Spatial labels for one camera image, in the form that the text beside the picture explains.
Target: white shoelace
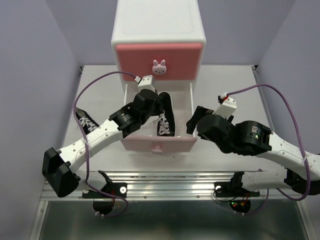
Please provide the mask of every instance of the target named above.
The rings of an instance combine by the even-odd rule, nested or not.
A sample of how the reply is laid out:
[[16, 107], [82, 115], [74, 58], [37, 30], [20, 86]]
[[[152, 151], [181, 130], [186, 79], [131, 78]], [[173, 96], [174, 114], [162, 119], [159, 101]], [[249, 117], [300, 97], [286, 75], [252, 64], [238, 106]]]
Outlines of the white shoelace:
[[158, 119], [152, 121], [150, 125], [157, 124], [158, 122], [160, 122], [159, 135], [170, 134], [169, 123], [164, 112], [159, 115]]
[[90, 119], [86, 118], [85, 116], [81, 117], [79, 119], [79, 122], [81, 124], [81, 127], [87, 126], [89, 132], [92, 132], [96, 128], [98, 128], [93, 122], [90, 121]]

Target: pink knob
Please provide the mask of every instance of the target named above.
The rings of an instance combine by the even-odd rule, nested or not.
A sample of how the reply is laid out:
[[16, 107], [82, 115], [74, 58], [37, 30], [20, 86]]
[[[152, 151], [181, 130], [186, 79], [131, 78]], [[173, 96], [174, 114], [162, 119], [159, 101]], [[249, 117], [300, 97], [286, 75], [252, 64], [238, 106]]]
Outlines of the pink knob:
[[151, 151], [153, 154], [162, 154], [164, 151], [161, 150], [160, 146], [155, 146]]

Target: black sneaker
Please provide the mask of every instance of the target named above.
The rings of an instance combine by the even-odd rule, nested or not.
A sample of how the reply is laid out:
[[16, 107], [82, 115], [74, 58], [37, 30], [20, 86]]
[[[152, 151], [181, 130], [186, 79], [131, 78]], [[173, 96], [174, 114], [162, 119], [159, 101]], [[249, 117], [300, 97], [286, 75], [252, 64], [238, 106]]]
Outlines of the black sneaker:
[[174, 114], [174, 101], [171, 94], [163, 91], [159, 94], [163, 112], [159, 115], [157, 136], [174, 137], [176, 133], [176, 121]]
[[76, 107], [75, 114], [86, 135], [99, 127], [99, 124], [96, 123], [96, 121], [93, 120], [86, 111]]

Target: rabbit face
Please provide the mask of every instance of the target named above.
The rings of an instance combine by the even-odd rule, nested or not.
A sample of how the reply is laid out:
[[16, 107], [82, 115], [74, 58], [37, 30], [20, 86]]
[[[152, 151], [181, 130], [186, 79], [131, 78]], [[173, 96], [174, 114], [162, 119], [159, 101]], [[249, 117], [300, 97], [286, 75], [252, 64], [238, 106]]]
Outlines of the rabbit face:
[[160, 64], [158, 64], [157, 60], [153, 60], [152, 72], [156, 75], [163, 75], [167, 71], [166, 61], [162, 60]]

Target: wall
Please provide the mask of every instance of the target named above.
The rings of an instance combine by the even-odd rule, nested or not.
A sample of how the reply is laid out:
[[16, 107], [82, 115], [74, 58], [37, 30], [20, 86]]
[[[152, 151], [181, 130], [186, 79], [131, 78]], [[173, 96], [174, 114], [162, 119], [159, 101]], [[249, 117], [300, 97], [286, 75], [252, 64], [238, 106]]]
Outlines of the wall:
[[0, 239], [29, 239], [43, 153], [62, 143], [79, 65], [43, 0], [0, 2]]
[[[46, 2], [81, 65], [115, 64], [110, 41], [117, 1]], [[199, 0], [207, 39], [203, 63], [259, 64], [294, 2]]]
[[[307, 151], [320, 153], [320, 1], [297, 0], [271, 46], [258, 75], [262, 83], [277, 87], [287, 98]], [[276, 93], [264, 90], [277, 133], [297, 144], [292, 120]], [[320, 196], [309, 196], [308, 207], [320, 236]]]

